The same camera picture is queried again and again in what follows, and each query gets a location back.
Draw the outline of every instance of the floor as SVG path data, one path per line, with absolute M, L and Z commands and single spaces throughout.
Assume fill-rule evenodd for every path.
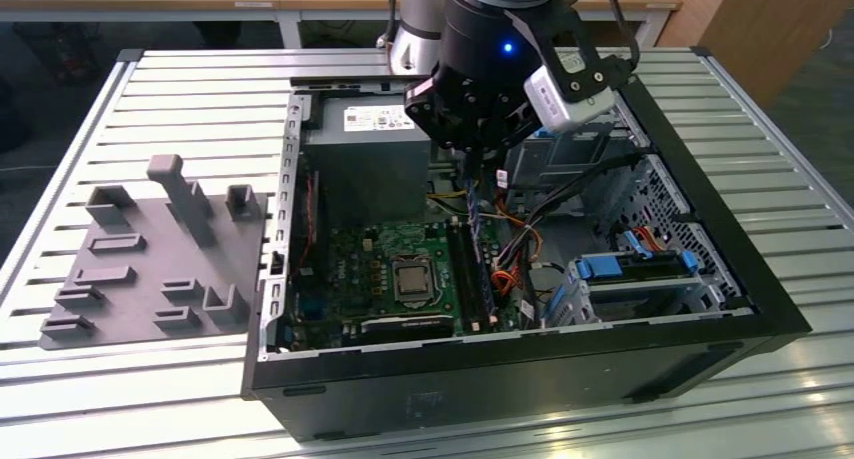
M 302 34 L 306 43 L 352 47 L 372 42 L 381 24 L 353 28 L 346 23 L 320 23 L 308 28 Z M 0 154 L 0 262 L 14 244 L 50 179 L 52 167 L 62 158 L 118 51 L 202 47 L 201 37 L 189 23 L 86 25 L 86 35 L 104 73 L 100 80 L 88 85 L 62 87 L 49 77 L 11 31 L 11 25 L 0 24 L 0 77 L 15 91 L 15 107 L 33 128 L 30 140 Z M 276 25 L 245 23 L 237 46 L 280 48 Z M 854 203 L 852 105 L 854 11 L 848 11 L 833 30 L 831 43 L 803 67 L 768 114 L 849 203 Z

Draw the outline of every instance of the blue latch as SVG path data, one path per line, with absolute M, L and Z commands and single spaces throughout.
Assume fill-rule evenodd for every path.
M 583 261 L 589 266 L 592 277 L 617 277 L 623 275 L 623 268 L 613 256 L 585 257 Z
M 681 251 L 681 262 L 688 272 L 693 274 L 699 270 L 699 261 L 691 251 Z
M 581 279 L 589 279 L 592 277 L 592 271 L 589 270 L 587 261 L 581 259 L 575 265 L 577 266 L 577 275 L 581 276 Z
M 628 244 L 631 245 L 631 248 L 635 250 L 635 252 L 640 254 L 645 259 L 649 259 L 652 257 L 652 253 L 647 250 L 645 247 L 640 245 L 633 232 L 625 231 L 623 232 L 623 236 L 625 237 L 625 240 L 628 241 Z
M 548 132 L 548 129 L 545 129 L 544 127 L 540 127 L 536 132 L 533 132 L 533 138 L 536 139 L 548 139 L 556 137 L 551 132 Z
M 548 307 L 545 308 L 545 314 L 543 314 L 543 317 L 548 317 L 551 313 L 555 312 L 555 308 L 557 307 L 557 304 L 560 304 L 560 299 L 563 299 L 564 295 L 565 287 L 560 286 L 560 288 L 555 292 L 555 295 L 551 296 L 551 301 L 548 301 Z

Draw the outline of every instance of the yellow wire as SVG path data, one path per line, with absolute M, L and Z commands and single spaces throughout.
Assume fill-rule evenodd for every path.
M 475 181 L 475 187 L 477 187 L 479 183 L 480 181 Z M 426 194 L 426 197 L 429 197 L 430 199 L 452 199 L 455 197 L 463 197 L 465 194 L 468 194 L 468 189 L 463 189 L 461 191 L 456 191 L 456 192 L 440 192 L 436 194 Z

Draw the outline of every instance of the orange wire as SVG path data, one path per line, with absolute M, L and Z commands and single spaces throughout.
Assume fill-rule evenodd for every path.
M 661 246 L 657 244 L 657 241 L 655 240 L 652 233 L 645 227 L 635 227 L 632 228 L 632 232 L 636 232 L 637 234 L 640 234 L 640 236 L 643 237 L 643 240 L 649 245 L 649 249 L 652 249 L 653 251 L 664 250 Z
M 504 204 L 503 198 L 499 198 L 495 202 L 495 209 L 497 210 L 497 213 L 509 220 L 509 222 L 512 222 L 519 227 L 524 227 L 524 221 L 517 217 L 511 216 L 507 212 L 507 206 Z M 536 232 L 536 229 L 533 228 L 531 228 L 531 232 L 533 233 L 533 238 L 536 239 L 536 249 L 533 250 L 533 254 L 531 255 L 529 262 L 536 262 L 536 259 L 539 259 L 539 253 L 543 250 L 543 236 L 539 235 L 539 232 Z
M 492 284 L 495 284 L 495 287 L 500 290 L 501 296 L 505 296 L 513 287 L 519 287 L 516 277 L 507 271 L 495 271 L 492 273 Z

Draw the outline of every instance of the aluminum table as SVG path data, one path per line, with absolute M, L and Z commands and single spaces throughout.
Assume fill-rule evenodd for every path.
M 90 221 L 81 206 L 93 186 L 121 183 L 132 197 L 161 195 L 145 164 L 149 155 L 174 153 L 208 194 L 248 183 L 274 201 L 288 78 L 386 71 L 372 50 L 150 51 L 124 59 L 0 271 L 2 457 L 852 452 L 854 214 L 716 61 L 685 49 L 647 52 L 639 74 L 813 328 L 776 353 L 671 400 L 297 444 L 264 406 L 237 397 L 245 335 L 38 349 Z

